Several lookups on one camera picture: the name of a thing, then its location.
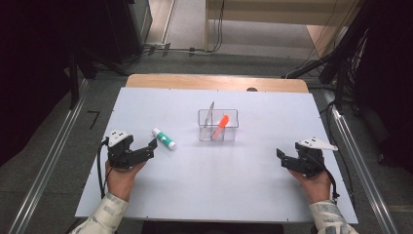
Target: human hand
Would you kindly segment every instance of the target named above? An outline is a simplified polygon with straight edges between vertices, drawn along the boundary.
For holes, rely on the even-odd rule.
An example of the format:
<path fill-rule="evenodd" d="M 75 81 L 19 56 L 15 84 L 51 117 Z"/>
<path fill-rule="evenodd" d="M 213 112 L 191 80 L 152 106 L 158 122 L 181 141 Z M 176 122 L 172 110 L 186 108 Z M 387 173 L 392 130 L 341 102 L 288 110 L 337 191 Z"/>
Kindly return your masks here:
<path fill-rule="evenodd" d="M 302 174 L 288 170 L 299 182 L 309 199 L 310 204 L 330 199 L 331 181 L 327 172 L 307 178 Z"/>
<path fill-rule="evenodd" d="M 128 202 L 134 185 L 136 174 L 145 166 L 146 162 L 133 166 L 131 169 L 117 169 L 112 171 L 109 161 L 106 161 L 107 188 L 116 197 Z"/>

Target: transparent box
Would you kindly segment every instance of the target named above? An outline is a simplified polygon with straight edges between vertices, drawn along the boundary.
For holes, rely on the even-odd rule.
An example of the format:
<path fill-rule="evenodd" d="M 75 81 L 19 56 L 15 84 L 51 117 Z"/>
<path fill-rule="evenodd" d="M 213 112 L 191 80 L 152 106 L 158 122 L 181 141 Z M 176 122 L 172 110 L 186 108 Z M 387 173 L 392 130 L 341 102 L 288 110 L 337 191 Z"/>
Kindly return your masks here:
<path fill-rule="evenodd" d="M 198 125 L 200 126 L 200 141 L 235 140 L 239 126 L 238 110 L 236 109 L 212 109 L 209 119 L 209 109 L 198 111 Z M 228 124 L 220 129 L 219 122 L 224 115 L 228 115 Z"/>

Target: sleeve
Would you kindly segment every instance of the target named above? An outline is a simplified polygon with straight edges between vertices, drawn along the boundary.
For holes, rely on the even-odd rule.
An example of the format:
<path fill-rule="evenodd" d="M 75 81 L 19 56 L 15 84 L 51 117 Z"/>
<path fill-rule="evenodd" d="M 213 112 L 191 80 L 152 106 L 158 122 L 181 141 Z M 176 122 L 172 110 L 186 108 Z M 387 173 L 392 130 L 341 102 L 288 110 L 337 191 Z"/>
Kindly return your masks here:
<path fill-rule="evenodd" d="M 319 234 L 357 234 L 332 201 L 316 202 L 310 210 Z"/>
<path fill-rule="evenodd" d="M 128 206 L 128 202 L 107 193 L 99 207 L 94 211 L 94 214 L 89 216 L 84 223 L 76 227 L 71 234 L 112 234 L 118 229 L 119 223 L 121 223 Z"/>

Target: white tabletop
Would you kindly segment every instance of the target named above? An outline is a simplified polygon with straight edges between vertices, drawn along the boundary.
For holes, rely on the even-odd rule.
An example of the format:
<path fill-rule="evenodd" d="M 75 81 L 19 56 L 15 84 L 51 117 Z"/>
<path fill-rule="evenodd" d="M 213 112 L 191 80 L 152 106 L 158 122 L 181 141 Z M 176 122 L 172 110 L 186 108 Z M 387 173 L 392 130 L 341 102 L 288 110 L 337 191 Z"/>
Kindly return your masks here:
<path fill-rule="evenodd" d="M 199 141 L 198 110 L 238 109 L 234 141 Z M 281 167 L 279 148 L 298 156 L 294 143 L 328 141 L 311 94 L 123 88 L 103 137 L 133 134 L 131 149 L 147 145 L 161 129 L 177 147 L 159 142 L 155 157 L 136 177 L 125 217 L 151 220 L 313 222 L 298 182 Z M 101 164 L 107 159 L 103 147 Z M 338 206 L 349 223 L 357 217 L 333 153 L 325 165 L 337 182 Z M 89 216 L 100 202 L 96 163 L 76 216 Z"/>

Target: orange marker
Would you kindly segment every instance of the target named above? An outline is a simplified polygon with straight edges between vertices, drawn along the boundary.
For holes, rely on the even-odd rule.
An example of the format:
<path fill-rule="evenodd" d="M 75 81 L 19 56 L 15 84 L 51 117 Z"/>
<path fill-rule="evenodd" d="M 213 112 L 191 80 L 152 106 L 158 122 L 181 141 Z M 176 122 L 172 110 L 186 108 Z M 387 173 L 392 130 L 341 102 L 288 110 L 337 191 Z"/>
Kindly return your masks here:
<path fill-rule="evenodd" d="M 228 115 L 224 115 L 224 117 L 222 117 L 221 121 L 219 121 L 218 128 L 213 131 L 212 139 L 216 139 L 219 134 L 221 134 L 222 130 L 225 128 L 225 126 L 227 126 L 229 121 L 230 117 Z"/>

